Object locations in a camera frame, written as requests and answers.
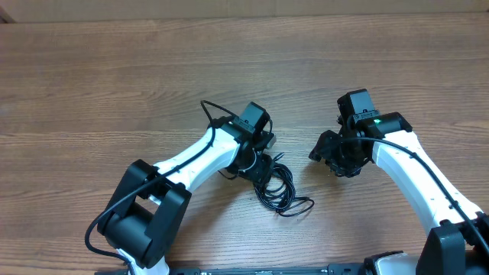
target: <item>wood grain surface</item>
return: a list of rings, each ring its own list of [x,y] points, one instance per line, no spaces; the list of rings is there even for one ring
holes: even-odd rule
[[[419,253],[423,229],[375,165],[336,178],[307,156],[338,130],[336,99],[368,88],[489,210],[489,15],[382,15],[0,25],[0,274],[121,267],[83,234],[126,167],[197,141],[200,99],[264,106],[308,215],[281,218],[251,184],[212,176],[194,194],[174,267],[293,267]],[[212,110],[213,115],[220,115]],[[109,249],[105,239],[95,245]]]
[[[486,12],[488,9],[489,0],[0,0],[0,15],[9,23]]]

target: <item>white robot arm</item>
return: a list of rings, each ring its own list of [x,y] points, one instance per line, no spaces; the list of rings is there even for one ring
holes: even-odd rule
[[[429,159],[411,125],[399,113],[381,115],[366,89],[342,96],[338,106],[341,130],[322,133],[309,158],[325,159],[336,176],[346,177],[374,162],[397,184],[428,236],[420,257],[396,251],[368,257],[363,267],[376,275],[486,274],[473,268],[489,257],[489,218]],[[465,242],[476,249],[465,251]]]
[[[227,168],[254,183],[270,180],[274,162],[262,154],[275,141],[271,127],[264,130],[271,123],[269,114],[252,102],[239,117],[226,110],[231,117],[211,119],[202,107],[212,125],[204,136],[182,153],[153,166],[143,160],[134,162],[106,210],[87,230],[87,247],[119,257],[89,243],[89,233],[98,225],[99,233],[124,256],[119,258],[131,263],[132,275],[168,274],[164,254],[176,237],[192,192],[213,173]],[[144,209],[134,201],[136,196],[158,204],[157,211],[152,214]]]

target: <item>tangled black wire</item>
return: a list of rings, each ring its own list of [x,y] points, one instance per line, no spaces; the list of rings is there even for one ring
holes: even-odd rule
[[[295,217],[309,211],[314,206],[314,201],[306,196],[296,197],[296,188],[293,185],[292,172],[284,164],[277,161],[284,156],[284,153],[278,154],[274,158],[274,169],[272,176],[283,180],[282,185],[276,189],[268,189],[267,185],[253,183],[254,191],[257,194],[258,200],[268,209],[274,210],[278,215],[283,217]],[[306,202],[311,202],[309,206],[299,212],[293,214],[284,214],[286,211],[294,209]]]

